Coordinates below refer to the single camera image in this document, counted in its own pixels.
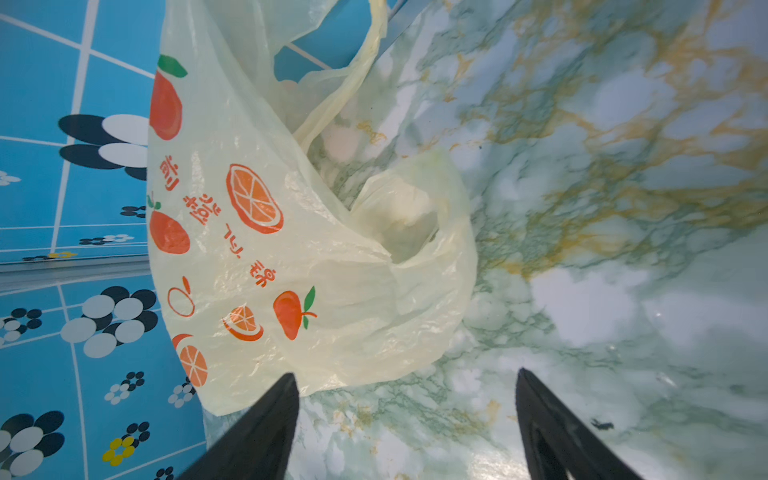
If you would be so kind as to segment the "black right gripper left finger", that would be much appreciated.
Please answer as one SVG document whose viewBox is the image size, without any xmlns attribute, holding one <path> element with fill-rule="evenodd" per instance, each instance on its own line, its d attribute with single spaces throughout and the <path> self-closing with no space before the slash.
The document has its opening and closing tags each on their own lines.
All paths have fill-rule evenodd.
<svg viewBox="0 0 768 480">
<path fill-rule="evenodd" d="M 295 376 L 286 373 L 178 478 L 283 479 L 299 406 Z"/>
</svg>

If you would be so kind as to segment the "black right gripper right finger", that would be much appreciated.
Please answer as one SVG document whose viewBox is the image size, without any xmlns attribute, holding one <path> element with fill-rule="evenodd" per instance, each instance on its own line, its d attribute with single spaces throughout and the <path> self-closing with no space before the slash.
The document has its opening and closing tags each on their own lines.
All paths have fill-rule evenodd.
<svg viewBox="0 0 768 480">
<path fill-rule="evenodd" d="M 516 412 L 527 468 L 533 480 L 640 480 L 531 371 L 516 381 Z"/>
</svg>

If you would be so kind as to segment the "yellowish printed plastic bag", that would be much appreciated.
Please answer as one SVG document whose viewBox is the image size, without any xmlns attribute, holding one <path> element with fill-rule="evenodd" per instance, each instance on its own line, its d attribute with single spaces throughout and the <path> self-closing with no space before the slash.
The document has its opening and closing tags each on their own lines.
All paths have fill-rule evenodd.
<svg viewBox="0 0 768 480">
<path fill-rule="evenodd" d="M 149 259 L 162 316 L 203 408 L 398 379 L 439 359 L 468 307 L 477 252 L 467 191 L 430 151 L 344 205 L 311 143 L 360 89 L 388 7 L 350 64 L 279 82 L 276 54 L 329 1 L 170 1 L 150 114 L 150 219 L 178 222 Z"/>
</svg>

